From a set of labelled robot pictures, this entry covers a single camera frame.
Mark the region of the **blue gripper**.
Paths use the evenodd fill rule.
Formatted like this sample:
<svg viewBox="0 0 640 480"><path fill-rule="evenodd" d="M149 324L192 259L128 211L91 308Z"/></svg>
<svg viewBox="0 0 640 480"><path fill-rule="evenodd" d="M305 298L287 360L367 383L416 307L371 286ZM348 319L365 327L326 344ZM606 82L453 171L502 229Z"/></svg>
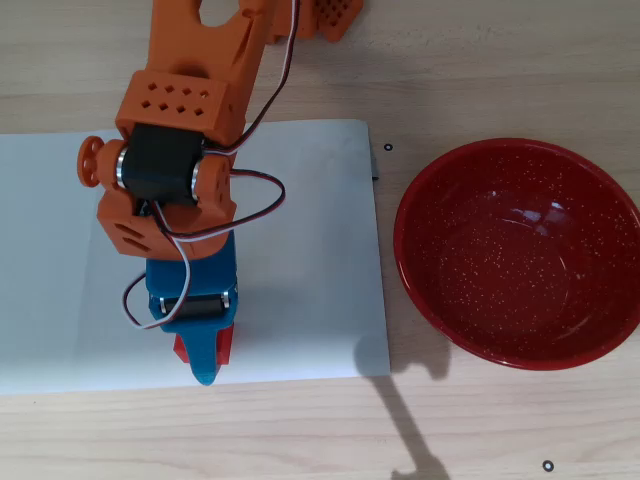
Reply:
<svg viewBox="0 0 640 480"><path fill-rule="evenodd" d="M182 339L193 376L200 384L210 386L219 370L217 338L232 327L237 311L234 235L228 235L216 254L192 260L190 272L190 289L178 315L161 329ZM171 311L183 290L185 278L181 261L146 262L145 283L154 318L160 319Z"/></svg>

